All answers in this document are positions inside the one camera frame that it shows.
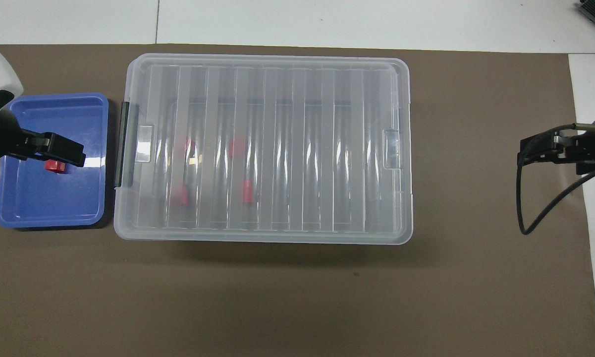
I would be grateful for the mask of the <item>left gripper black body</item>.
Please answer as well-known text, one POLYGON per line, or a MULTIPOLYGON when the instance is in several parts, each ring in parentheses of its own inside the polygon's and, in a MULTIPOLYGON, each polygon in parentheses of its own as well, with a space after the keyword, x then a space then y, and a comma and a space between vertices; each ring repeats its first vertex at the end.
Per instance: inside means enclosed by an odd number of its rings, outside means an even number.
POLYGON ((14 113, 8 109, 0 110, 0 158, 9 156, 17 160, 27 160, 21 151, 25 139, 25 132, 19 126, 14 113))

